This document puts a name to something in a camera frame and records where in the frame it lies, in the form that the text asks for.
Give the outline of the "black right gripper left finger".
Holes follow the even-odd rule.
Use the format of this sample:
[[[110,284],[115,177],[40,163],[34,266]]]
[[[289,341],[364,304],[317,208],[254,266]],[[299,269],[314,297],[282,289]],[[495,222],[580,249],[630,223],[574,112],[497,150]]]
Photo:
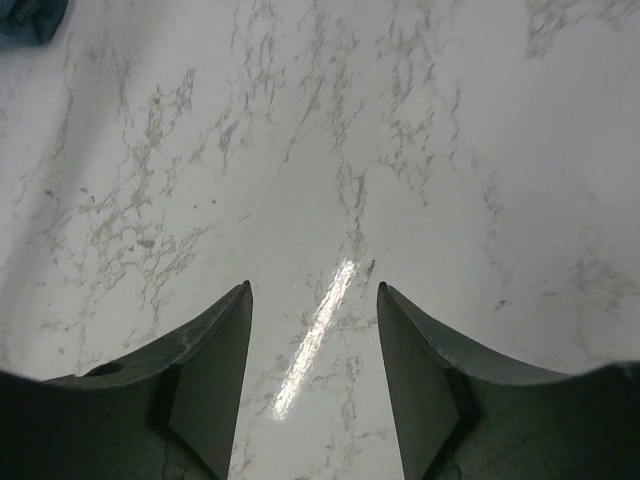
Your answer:
[[[248,283],[82,376],[1,375],[5,479],[224,479],[251,334]]]

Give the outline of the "blue t shirt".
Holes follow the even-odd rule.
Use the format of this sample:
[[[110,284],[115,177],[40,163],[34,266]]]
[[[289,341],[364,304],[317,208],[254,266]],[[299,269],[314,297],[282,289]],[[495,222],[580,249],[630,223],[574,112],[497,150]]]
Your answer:
[[[1,50],[48,44],[68,5],[68,0],[1,0]]]

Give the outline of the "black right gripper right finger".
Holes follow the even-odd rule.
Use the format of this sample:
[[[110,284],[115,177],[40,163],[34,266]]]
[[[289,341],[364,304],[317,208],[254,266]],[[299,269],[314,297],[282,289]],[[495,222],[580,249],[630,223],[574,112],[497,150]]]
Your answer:
[[[380,343],[408,479],[635,479],[639,365],[536,367],[439,322],[392,286]]]

